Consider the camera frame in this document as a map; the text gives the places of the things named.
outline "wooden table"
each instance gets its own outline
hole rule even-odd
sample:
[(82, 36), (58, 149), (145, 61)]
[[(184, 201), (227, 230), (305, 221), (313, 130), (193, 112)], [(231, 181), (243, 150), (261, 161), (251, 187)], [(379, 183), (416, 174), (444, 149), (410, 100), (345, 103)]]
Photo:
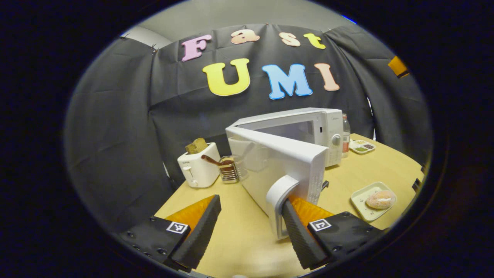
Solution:
[[(321, 192), (318, 205), (334, 214), (348, 211), (358, 216), (350, 201), (352, 193), (373, 182), (383, 182), (393, 190), (398, 202), (370, 224), (379, 229), (387, 228), (415, 197), (412, 185), (415, 179), (423, 179), (421, 166), (369, 138), (358, 134), (350, 138), (371, 142), (376, 149), (363, 155), (350, 150), (339, 165), (326, 168), (324, 178), (329, 181), (329, 187)], [(268, 217), (240, 183), (223, 184), (218, 178), (208, 188), (192, 188), (185, 182), (155, 216), (165, 218), (213, 194), (219, 194), (222, 210), (195, 271), (217, 278), (233, 275), (293, 277), (310, 271), (302, 269), (289, 238), (275, 240)]]

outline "white toaster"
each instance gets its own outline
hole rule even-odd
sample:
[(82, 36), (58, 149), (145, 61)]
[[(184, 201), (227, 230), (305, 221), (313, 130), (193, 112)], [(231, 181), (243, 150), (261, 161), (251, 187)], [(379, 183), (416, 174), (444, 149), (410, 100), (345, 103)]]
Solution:
[(190, 187), (209, 187), (219, 176), (218, 166), (202, 159), (203, 154), (216, 161), (220, 160), (218, 148), (214, 142), (208, 143), (207, 148), (200, 153), (188, 154), (185, 152), (177, 159)]

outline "bread roll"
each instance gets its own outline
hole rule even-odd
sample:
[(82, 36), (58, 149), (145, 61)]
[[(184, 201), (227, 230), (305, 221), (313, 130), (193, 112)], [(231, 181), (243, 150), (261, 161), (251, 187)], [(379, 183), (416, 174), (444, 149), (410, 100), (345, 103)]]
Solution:
[(394, 205), (396, 196), (389, 190), (376, 192), (366, 200), (367, 206), (375, 209), (387, 209)]

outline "bottle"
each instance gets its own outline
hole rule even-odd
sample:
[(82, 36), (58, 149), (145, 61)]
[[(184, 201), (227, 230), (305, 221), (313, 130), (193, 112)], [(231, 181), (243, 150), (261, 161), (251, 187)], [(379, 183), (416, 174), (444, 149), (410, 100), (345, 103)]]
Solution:
[(343, 114), (343, 155), (348, 157), (348, 144), (350, 143), (350, 123), (346, 114)]

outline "white microwave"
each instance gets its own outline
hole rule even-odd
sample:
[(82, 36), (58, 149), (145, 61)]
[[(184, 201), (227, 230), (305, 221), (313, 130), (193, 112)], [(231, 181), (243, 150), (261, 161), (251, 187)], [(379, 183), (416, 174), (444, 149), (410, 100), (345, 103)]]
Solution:
[(339, 109), (301, 108), (242, 118), (231, 126), (327, 147), (325, 166), (341, 162), (343, 114)]

